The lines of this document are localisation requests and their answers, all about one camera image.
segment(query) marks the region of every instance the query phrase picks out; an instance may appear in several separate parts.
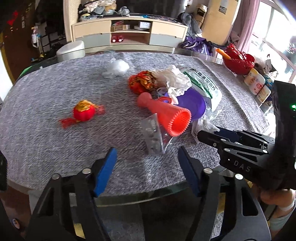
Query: pink curtain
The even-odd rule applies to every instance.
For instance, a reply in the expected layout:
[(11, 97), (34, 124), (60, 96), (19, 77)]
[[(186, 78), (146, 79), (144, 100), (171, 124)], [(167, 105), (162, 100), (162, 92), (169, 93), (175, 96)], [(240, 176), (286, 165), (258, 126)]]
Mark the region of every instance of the pink curtain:
[(248, 53), (254, 24), (258, 14), (260, 0), (242, 0), (244, 25), (237, 44), (237, 49)]

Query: orange handle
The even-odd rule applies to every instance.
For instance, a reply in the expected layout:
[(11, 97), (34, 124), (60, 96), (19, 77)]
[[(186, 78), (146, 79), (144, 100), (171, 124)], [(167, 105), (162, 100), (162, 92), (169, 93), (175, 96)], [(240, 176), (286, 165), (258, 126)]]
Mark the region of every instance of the orange handle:
[(231, 57), (227, 53), (225, 53), (222, 49), (216, 49), (216, 52), (221, 54), (222, 57), (225, 59), (231, 59)]
[(157, 100), (159, 100), (159, 101), (167, 100), (169, 102), (169, 104), (172, 103), (172, 99), (170, 97), (166, 97), (166, 96), (160, 97)]

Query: white stool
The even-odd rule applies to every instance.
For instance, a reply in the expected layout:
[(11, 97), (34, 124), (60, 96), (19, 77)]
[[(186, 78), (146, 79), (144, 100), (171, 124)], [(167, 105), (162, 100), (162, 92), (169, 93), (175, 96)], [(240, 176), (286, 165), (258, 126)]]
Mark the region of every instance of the white stool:
[(81, 40), (68, 43), (57, 51), (58, 62), (85, 56), (84, 42)]

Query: plastic packaging with green stripe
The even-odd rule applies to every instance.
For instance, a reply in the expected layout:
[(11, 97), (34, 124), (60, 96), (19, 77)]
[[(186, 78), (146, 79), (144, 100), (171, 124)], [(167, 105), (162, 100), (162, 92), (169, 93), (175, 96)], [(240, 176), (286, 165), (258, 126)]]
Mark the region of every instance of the plastic packaging with green stripe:
[(178, 65), (177, 68), (189, 77), (192, 87), (204, 97), (212, 111), (215, 111), (222, 99), (222, 93), (218, 86), (197, 69), (189, 68), (184, 65)]

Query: window frame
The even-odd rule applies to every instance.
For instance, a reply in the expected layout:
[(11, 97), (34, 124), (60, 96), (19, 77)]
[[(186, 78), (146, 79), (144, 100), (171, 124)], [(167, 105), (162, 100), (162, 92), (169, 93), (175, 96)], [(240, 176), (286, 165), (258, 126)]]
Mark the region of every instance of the window frame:
[(265, 44), (267, 44), (270, 48), (272, 48), (274, 51), (276, 51), (281, 58), (283, 58), (291, 67), (292, 69), (294, 70), (288, 83), (292, 83), (292, 81), (294, 80), (295, 76), (296, 76), (296, 65), (294, 65), (281, 51), (277, 50), (270, 42), (268, 42), (266, 40), (266, 37), (267, 37), (267, 34), (268, 34), (268, 31), (270, 29), (270, 25), (271, 25), (271, 21), (272, 21), (272, 18), (273, 18), (273, 15), (274, 15), (274, 11), (277, 10), (279, 11), (281, 14), (283, 14), (285, 16), (285, 18), (289, 21), (289, 19), (287, 18), (287, 16), (284, 14), (284, 12), (279, 8), (278, 5), (276, 5), (274, 2), (270, 1), (270, 0), (260, 0), (260, 2), (263, 2), (269, 6), (271, 6), (271, 13), (270, 13), (270, 17), (269, 17), (269, 22), (268, 22), (268, 27), (267, 27), (267, 32), (266, 32), (266, 35), (264, 38), (259, 38), (258, 36), (256, 36), (255, 34), (252, 33), (252, 35), (254, 35), (256, 38), (258, 39), (261, 39), (262, 40), (262, 43), (260, 44), (259, 46), (259, 50), (261, 51), (262, 50), (262, 47)]

